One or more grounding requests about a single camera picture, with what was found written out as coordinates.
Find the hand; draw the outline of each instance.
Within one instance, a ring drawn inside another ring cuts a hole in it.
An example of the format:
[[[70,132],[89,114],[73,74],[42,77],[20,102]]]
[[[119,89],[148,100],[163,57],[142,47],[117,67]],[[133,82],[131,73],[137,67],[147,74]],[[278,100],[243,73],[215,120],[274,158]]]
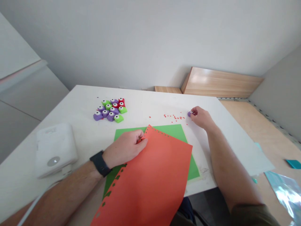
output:
[[[208,111],[204,110],[199,106],[196,106],[191,110],[193,111],[193,114],[191,114],[190,117],[196,125],[203,128],[207,132],[217,128],[217,125],[212,120]]]
[[[137,144],[142,136],[142,130],[123,133],[103,153],[103,159],[107,166],[112,169],[135,158],[147,144],[147,139]]]

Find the white cabinet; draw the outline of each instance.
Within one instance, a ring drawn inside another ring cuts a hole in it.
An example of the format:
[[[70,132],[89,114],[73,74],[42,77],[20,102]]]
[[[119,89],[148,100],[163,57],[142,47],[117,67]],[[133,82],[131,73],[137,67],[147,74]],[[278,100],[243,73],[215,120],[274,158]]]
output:
[[[0,13],[0,164],[68,93]]]

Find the tabletop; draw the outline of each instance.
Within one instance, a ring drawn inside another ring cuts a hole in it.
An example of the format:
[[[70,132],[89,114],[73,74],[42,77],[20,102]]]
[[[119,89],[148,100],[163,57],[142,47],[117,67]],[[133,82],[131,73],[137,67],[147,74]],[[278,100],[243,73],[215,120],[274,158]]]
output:
[[[101,100],[124,98],[128,112],[121,123],[108,120],[95,121],[93,114]],[[37,179],[34,173],[36,133],[40,129],[59,123],[72,125],[76,142],[78,161],[73,169],[85,163],[92,155],[105,149],[114,140],[116,129],[181,124],[187,141],[193,145],[193,156],[203,175],[202,180],[188,183],[185,195],[192,195],[216,187],[210,160],[206,132],[196,126],[187,112],[201,106],[209,111],[220,127],[231,148],[250,175],[257,175],[274,168],[264,153],[254,144],[232,115],[215,97],[185,94],[161,93],[140,90],[115,89],[77,85],[52,112],[27,136],[27,138],[0,165],[0,222],[22,206],[32,201],[54,181],[62,178],[61,172]],[[101,193],[103,181],[86,200],[99,206],[101,200],[93,195]],[[93,218],[98,207],[86,208]]]

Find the white power bank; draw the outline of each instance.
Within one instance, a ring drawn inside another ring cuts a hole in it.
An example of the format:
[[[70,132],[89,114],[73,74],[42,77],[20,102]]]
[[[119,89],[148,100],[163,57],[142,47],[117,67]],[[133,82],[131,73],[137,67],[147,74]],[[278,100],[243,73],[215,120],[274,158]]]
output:
[[[78,159],[72,126],[61,123],[37,132],[35,174],[38,179],[60,171]]]

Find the orange paper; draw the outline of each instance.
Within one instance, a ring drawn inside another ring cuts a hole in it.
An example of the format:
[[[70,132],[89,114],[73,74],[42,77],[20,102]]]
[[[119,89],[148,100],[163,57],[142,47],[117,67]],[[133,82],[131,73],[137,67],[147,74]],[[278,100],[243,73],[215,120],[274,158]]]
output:
[[[184,197],[192,146],[148,126],[147,146],[122,167],[91,226],[170,225]]]

